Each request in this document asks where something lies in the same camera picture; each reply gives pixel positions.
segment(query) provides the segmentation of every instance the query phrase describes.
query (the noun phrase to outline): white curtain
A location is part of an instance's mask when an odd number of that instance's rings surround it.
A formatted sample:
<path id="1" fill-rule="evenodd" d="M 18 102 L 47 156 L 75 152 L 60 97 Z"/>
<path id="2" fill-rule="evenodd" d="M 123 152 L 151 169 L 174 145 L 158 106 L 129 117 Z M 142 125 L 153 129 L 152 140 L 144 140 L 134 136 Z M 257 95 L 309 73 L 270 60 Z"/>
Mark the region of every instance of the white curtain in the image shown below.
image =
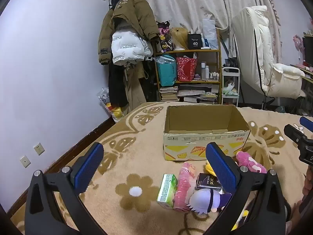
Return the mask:
<path id="1" fill-rule="evenodd" d="M 170 27 L 184 27 L 191 33 L 202 32 L 202 19 L 212 15 L 217 28 L 229 30 L 229 57 L 236 56 L 231 19 L 244 7 L 266 5 L 270 20 L 274 60 L 281 61 L 279 18 L 273 0 L 147 0 L 159 22 L 169 21 Z"/>

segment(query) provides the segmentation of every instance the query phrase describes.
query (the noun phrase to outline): wall socket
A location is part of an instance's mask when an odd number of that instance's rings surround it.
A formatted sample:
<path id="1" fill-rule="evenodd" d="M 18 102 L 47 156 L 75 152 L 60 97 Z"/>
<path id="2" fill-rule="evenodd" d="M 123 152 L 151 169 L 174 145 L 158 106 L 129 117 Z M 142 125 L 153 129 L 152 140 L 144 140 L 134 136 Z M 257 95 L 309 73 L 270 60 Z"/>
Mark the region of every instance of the wall socket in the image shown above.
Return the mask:
<path id="1" fill-rule="evenodd" d="M 27 158 L 26 155 L 24 155 L 21 159 L 20 159 L 21 163 L 23 164 L 23 166 L 26 168 L 28 165 L 30 165 L 30 161 Z"/>
<path id="2" fill-rule="evenodd" d="M 38 145 L 34 147 L 34 150 L 37 152 L 38 155 L 41 155 L 44 152 L 44 148 L 41 143 L 38 143 Z"/>

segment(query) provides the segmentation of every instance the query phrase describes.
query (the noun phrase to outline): red bag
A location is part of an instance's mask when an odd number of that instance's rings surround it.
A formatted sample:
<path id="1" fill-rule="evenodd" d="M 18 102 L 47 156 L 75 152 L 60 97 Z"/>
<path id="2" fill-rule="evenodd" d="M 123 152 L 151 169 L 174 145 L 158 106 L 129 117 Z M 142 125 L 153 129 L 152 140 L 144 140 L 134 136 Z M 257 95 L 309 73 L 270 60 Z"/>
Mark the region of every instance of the red bag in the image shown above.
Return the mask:
<path id="1" fill-rule="evenodd" d="M 177 77 L 179 81 L 192 81 L 195 77 L 197 59 L 177 57 Z"/>

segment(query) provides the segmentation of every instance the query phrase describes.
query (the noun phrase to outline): metal screw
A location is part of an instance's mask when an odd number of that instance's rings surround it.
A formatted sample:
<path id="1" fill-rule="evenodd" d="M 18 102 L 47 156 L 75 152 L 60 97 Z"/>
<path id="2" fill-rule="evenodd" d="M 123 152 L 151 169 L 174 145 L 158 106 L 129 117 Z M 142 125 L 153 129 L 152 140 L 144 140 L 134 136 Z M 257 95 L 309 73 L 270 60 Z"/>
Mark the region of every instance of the metal screw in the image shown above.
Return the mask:
<path id="1" fill-rule="evenodd" d="M 248 172 L 248 168 L 246 166 L 240 166 L 240 170 L 242 172 Z"/>
<path id="2" fill-rule="evenodd" d="M 62 172 L 63 173 L 68 173 L 69 170 L 70 170 L 69 166 L 65 166 L 65 167 L 62 168 Z"/>
<path id="3" fill-rule="evenodd" d="M 271 174 L 272 176 L 275 176 L 275 175 L 276 175 L 276 171 L 274 171 L 273 169 L 270 169 L 270 174 Z"/>
<path id="4" fill-rule="evenodd" d="M 40 171 L 40 170 L 37 170 L 37 171 L 34 172 L 34 175 L 35 175 L 36 177 L 38 177 L 38 176 L 40 175 L 40 173 L 41 173 L 41 171 Z"/>

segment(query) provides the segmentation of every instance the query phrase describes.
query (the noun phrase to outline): blue gripper pad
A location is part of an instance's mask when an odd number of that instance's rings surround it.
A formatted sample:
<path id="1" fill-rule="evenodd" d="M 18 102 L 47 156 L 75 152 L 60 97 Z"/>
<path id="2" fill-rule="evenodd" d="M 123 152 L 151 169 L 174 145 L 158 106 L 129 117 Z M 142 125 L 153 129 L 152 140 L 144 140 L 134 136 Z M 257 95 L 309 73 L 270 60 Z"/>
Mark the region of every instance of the blue gripper pad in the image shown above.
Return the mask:
<path id="1" fill-rule="evenodd" d="M 102 144 L 95 142 L 84 156 L 81 156 L 72 166 L 70 181 L 76 194 L 86 191 L 94 173 L 104 155 Z"/>
<path id="2" fill-rule="evenodd" d="M 231 157 L 226 156 L 215 142 L 207 145 L 205 155 L 223 189 L 234 194 L 240 181 L 237 164 Z"/>
<path id="3" fill-rule="evenodd" d="M 306 117 L 300 117 L 300 124 L 313 132 L 313 122 Z"/>

